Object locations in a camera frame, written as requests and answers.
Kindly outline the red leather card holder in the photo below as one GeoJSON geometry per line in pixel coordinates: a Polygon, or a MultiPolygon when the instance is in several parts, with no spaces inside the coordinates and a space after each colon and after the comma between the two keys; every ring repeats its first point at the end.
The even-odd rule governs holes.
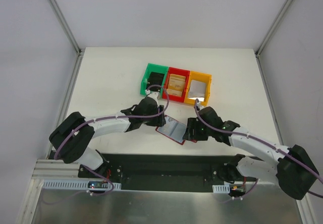
{"type": "Polygon", "coordinates": [[[166,123],[162,127],[156,127],[155,130],[172,141],[184,145],[186,140],[183,136],[186,132],[186,125],[169,116],[165,116],[165,120],[166,123]]]}

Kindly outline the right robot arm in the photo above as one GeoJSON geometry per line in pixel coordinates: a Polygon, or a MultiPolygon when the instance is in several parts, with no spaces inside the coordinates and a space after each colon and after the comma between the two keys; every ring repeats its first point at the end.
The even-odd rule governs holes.
{"type": "Polygon", "coordinates": [[[251,177],[275,184],[293,199],[301,200],[315,181],[322,181],[317,168],[299,146],[270,143],[233,121],[223,121],[212,107],[196,109],[196,117],[188,118],[184,140],[206,141],[209,137],[230,147],[251,154],[237,154],[217,170],[218,178],[234,183],[242,177],[251,177]]]}

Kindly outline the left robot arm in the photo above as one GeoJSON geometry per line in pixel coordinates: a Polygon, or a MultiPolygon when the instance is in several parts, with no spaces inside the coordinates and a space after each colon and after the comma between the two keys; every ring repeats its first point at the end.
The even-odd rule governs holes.
{"type": "Polygon", "coordinates": [[[65,164],[77,162],[95,178],[107,177],[110,164],[98,150],[89,147],[92,139],[112,133],[127,133],[142,125],[160,127],[166,123],[165,106],[154,95],[114,115],[87,118],[76,111],[71,113],[49,136],[55,148],[55,160],[65,164]]]}

